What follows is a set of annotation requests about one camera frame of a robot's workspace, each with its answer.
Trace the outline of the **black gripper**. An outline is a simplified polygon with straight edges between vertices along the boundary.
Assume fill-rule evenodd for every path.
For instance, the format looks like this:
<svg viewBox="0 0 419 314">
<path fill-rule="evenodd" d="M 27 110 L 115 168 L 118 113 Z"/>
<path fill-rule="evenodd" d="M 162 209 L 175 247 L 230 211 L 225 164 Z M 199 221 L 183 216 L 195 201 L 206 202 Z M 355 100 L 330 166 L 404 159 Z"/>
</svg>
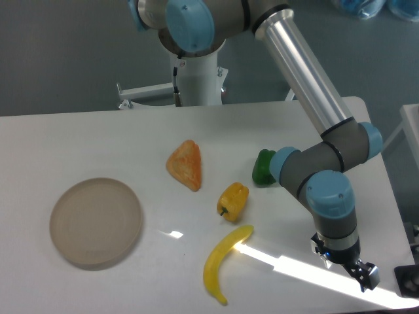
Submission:
<svg viewBox="0 0 419 314">
<path fill-rule="evenodd" d="M 374 290 L 378 286 L 378 267 L 359 259 L 360 244 L 357 232 L 340 239 L 315 233 L 311 238 L 311 246 L 313 253 L 323 260 L 327 269 L 333 264 L 341 265 L 359 283 L 361 292 Z"/>
</svg>

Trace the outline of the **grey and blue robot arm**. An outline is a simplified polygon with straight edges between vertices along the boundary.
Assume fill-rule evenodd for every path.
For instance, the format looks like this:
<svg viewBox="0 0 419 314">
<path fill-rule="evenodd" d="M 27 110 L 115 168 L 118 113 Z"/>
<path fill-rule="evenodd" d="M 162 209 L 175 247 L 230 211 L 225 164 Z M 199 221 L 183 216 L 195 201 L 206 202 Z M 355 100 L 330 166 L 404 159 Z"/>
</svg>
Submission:
<svg viewBox="0 0 419 314">
<path fill-rule="evenodd" d="M 170 90 L 175 105 L 215 105 L 221 85 L 186 66 L 218 51 L 226 39 L 250 31 L 265 44 L 318 131 L 321 142 L 304 151 L 285 147 L 269 161 L 269 173 L 312 215 L 313 251 L 326 264 L 341 265 L 361 286 L 374 289 L 378 268 L 361 261 L 355 198 L 345 176 L 382 150 L 382 136 L 357 122 L 294 23 L 286 1 L 129 1 L 139 31 L 155 29 L 174 55 Z"/>
</svg>

